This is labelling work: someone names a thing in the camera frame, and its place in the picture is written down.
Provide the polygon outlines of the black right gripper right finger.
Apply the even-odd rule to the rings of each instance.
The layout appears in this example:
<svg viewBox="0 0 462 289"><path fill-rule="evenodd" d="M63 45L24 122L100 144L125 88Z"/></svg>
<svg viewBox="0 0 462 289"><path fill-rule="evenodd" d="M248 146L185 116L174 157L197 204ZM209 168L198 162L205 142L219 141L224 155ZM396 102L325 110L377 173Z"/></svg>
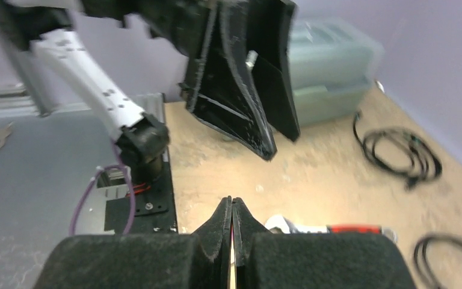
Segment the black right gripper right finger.
<svg viewBox="0 0 462 289"><path fill-rule="evenodd" d="M416 288L397 244L381 234L273 233L232 201L237 288Z"/></svg>

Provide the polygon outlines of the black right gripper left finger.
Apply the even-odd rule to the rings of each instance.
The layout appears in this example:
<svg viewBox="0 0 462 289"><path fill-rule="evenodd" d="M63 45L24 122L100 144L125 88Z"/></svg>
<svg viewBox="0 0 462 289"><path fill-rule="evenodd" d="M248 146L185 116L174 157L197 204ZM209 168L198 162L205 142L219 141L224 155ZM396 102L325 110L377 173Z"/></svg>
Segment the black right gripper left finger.
<svg viewBox="0 0 462 289"><path fill-rule="evenodd" d="M231 221L227 197L191 234L68 237L34 288L228 288Z"/></svg>

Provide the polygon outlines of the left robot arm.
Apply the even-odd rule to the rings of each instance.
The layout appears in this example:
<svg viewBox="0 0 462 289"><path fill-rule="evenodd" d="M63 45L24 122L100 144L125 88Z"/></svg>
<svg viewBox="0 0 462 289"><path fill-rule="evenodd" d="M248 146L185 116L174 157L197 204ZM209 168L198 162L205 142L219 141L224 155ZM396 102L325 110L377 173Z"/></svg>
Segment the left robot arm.
<svg viewBox="0 0 462 289"><path fill-rule="evenodd" d="M0 32L68 83L134 168L161 156L168 129L94 61L69 11L122 25L139 15L153 38L188 58L179 85L186 109L269 161L277 152L274 132L290 141L300 136L288 61L296 9L293 1L0 1Z"/></svg>

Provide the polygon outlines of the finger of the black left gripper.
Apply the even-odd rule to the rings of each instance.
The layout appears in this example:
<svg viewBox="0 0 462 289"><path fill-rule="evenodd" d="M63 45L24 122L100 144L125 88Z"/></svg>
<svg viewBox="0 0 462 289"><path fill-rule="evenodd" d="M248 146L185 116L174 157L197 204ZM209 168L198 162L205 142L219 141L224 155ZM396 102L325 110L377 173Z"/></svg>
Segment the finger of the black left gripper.
<svg viewBox="0 0 462 289"><path fill-rule="evenodd" d="M292 142L300 137L288 58L296 9L293 1L250 1L247 18L247 49L257 53L252 76L266 118Z"/></svg>

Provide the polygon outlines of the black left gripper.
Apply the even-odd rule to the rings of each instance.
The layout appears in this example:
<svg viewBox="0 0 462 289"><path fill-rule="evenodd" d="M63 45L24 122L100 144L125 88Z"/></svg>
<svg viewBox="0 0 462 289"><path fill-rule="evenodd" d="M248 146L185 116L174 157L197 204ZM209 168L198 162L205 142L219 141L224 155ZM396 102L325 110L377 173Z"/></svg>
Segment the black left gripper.
<svg viewBox="0 0 462 289"><path fill-rule="evenodd" d="M84 13L125 26L137 14L153 38L190 56L180 84L186 109L201 123L239 142L265 161L277 152L246 65L248 4L184 0L86 0Z"/></svg>

